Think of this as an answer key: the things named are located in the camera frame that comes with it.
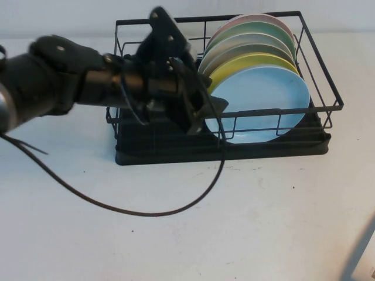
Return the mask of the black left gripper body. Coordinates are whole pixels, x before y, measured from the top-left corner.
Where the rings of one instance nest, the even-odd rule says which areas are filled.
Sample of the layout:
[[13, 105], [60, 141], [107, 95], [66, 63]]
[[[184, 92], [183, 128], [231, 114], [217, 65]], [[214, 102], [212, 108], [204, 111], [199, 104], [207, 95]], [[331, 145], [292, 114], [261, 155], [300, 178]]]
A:
[[176, 78], [176, 91], [166, 102], [166, 116], [188, 135], [202, 131], [199, 116], [206, 100], [201, 89], [201, 74], [190, 69], [181, 59], [172, 58], [172, 73]]

